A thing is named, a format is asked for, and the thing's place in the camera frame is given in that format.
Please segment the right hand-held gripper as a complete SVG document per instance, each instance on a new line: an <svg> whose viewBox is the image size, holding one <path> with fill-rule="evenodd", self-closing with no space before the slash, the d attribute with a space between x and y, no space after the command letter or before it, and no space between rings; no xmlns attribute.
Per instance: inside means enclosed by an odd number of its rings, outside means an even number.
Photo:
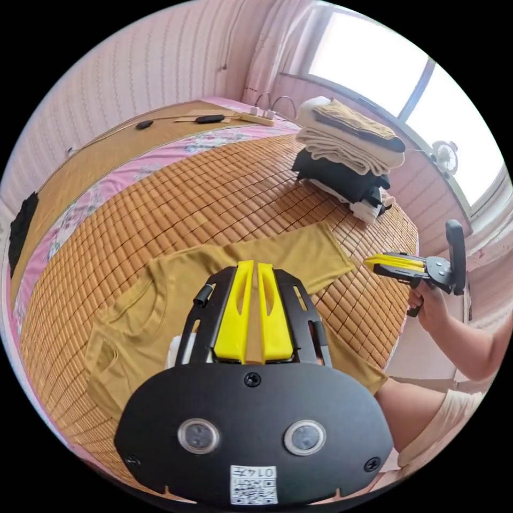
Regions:
<svg viewBox="0 0 513 513"><path fill-rule="evenodd" d="M444 258L383 253L367 258L363 263L371 270L375 268L375 274L394 279L412 289L421 281L426 281L446 294L456 294L456 273L451 263Z"/></svg>

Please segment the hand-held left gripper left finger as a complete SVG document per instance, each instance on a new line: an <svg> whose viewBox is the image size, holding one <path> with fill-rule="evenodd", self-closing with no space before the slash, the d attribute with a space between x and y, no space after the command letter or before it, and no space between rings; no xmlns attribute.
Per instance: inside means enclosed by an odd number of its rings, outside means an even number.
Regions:
<svg viewBox="0 0 513 513"><path fill-rule="evenodd" d="M245 363L253 271L254 261L240 261L231 279L213 348L219 361Z"/></svg>

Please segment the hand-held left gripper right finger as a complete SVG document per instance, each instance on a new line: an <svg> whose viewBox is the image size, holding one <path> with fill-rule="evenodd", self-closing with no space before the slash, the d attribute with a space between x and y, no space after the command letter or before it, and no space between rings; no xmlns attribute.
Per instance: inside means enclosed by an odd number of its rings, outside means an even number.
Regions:
<svg viewBox="0 0 513 513"><path fill-rule="evenodd" d="M272 265L258 263L257 279L262 361L289 361L293 355L292 339Z"/></svg>

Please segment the person's right hand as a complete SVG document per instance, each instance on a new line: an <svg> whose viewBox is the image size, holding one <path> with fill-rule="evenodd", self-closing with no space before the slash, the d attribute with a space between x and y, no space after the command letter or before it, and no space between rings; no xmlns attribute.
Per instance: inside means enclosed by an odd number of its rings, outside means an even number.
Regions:
<svg viewBox="0 0 513 513"><path fill-rule="evenodd" d="M410 289L408 305L419 308L418 320L431 336L436 335L449 322L450 314L444 293L426 281L421 281L415 288Z"/></svg>

